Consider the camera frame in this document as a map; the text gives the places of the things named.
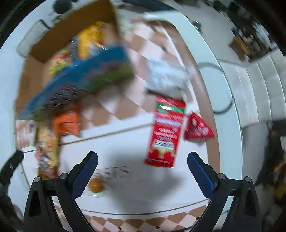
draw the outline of snack package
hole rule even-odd
[[[53,64],[49,68],[49,74],[56,74],[70,63],[69,51],[62,49],[53,56]]]
[[[95,48],[104,48],[104,32],[106,23],[98,21],[82,30],[78,36],[78,56],[87,59]]]
[[[37,137],[38,145],[35,156],[39,163],[38,174],[49,179],[56,179],[59,165],[57,153],[59,139],[44,122],[39,122]]]
[[[53,128],[58,137],[61,135],[80,135],[80,108],[76,104],[73,108],[55,116]]]
[[[185,140],[214,136],[211,128],[196,113],[193,112],[189,116],[184,134]]]
[[[183,123],[185,103],[156,97],[154,129],[145,163],[157,167],[173,167]]]
[[[173,99],[187,99],[189,74],[182,66],[165,61],[149,61],[146,89]]]

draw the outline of barcode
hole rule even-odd
[[[164,148],[174,150],[174,145],[172,142],[164,142],[164,141],[160,141],[158,139],[154,140],[153,146],[154,147],[164,147]]]

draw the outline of metal screw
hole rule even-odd
[[[67,173],[63,173],[63,174],[61,174],[61,175],[60,175],[60,178],[61,178],[61,179],[65,179],[65,178],[67,178]]]
[[[250,177],[245,177],[246,182],[250,183],[252,181],[252,179]]]
[[[225,174],[223,174],[223,173],[219,173],[217,176],[218,176],[219,179],[221,179],[221,180],[225,179]]]
[[[37,176],[37,177],[35,177],[34,181],[37,183],[37,182],[40,181],[40,179],[41,179],[41,178]]]

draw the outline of red snack package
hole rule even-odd
[[[164,97],[156,97],[154,129],[145,163],[156,167],[173,167],[185,103]]]
[[[62,112],[55,116],[53,127],[58,137],[61,135],[73,134],[80,135],[80,109],[76,104],[72,109]]]
[[[193,112],[189,116],[184,134],[185,140],[214,136],[211,128],[196,113]]]

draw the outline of cardboard box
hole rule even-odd
[[[85,61],[77,60],[58,75],[50,75],[48,69],[52,56],[96,21],[108,24],[105,32],[108,49],[98,49],[95,56]],[[105,85],[132,76],[113,5],[108,0],[97,0],[69,14],[32,47],[20,79],[16,116],[18,119],[39,120],[83,94],[96,93]]]

